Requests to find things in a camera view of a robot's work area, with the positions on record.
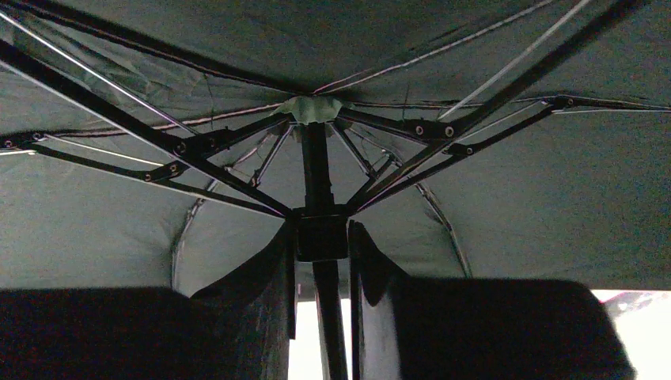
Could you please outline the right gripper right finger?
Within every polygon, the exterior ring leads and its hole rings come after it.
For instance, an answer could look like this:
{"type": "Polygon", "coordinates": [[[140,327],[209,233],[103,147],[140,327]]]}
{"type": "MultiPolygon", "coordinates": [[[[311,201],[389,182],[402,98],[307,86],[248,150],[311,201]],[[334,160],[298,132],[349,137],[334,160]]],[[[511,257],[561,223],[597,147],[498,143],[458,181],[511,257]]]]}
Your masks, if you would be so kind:
{"type": "Polygon", "coordinates": [[[357,379],[633,379],[607,314],[557,279],[411,275],[349,226],[357,379]]]}

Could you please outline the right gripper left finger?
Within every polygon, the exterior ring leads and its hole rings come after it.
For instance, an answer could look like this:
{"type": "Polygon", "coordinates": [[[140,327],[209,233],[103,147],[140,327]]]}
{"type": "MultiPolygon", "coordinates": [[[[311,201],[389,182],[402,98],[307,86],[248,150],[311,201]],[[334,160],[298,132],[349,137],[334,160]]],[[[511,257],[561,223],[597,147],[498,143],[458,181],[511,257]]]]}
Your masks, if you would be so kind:
{"type": "Polygon", "coordinates": [[[1,293],[4,379],[285,379],[290,226],[187,296],[167,287],[1,293]]]}

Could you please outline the pink and black folding umbrella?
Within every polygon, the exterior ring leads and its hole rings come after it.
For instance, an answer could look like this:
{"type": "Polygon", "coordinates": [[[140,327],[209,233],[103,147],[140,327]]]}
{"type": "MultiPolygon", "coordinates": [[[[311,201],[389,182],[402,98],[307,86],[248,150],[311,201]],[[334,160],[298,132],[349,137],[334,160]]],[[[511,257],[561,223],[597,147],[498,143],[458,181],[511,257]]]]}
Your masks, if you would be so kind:
{"type": "Polygon", "coordinates": [[[405,272],[670,288],[667,1],[4,1],[1,293],[212,284],[290,226],[353,375],[405,272]]]}

